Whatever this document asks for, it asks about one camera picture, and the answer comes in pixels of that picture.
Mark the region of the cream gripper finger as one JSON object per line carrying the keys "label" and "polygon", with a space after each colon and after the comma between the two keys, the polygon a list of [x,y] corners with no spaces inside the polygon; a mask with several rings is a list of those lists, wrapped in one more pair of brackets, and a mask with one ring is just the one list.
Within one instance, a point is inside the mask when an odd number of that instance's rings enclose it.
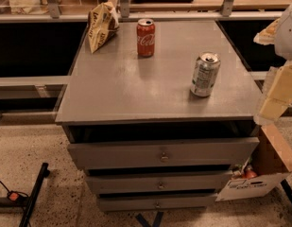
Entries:
{"label": "cream gripper finger", "polygon": [[267,72],[253,120],[260,126],[272,124],[291,104],[292,61],[287,61],[283,66],[271,67]]}
{"label": "cream gripper finger", "polygon": [[266,28],[257,33],[253,41],[257,44],[262,45],[274,44],[277,26],[279,22],[280,19],[276,19],[275,21],[273,21]]}

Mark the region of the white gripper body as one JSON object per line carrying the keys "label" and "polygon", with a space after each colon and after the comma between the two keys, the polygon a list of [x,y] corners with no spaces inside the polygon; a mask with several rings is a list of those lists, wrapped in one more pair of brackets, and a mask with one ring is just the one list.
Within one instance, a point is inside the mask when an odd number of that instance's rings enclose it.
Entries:
{"label": "white gripper body", "polygon": [[292,61],[292,4],[283,12],[276,29],[275,53]]}

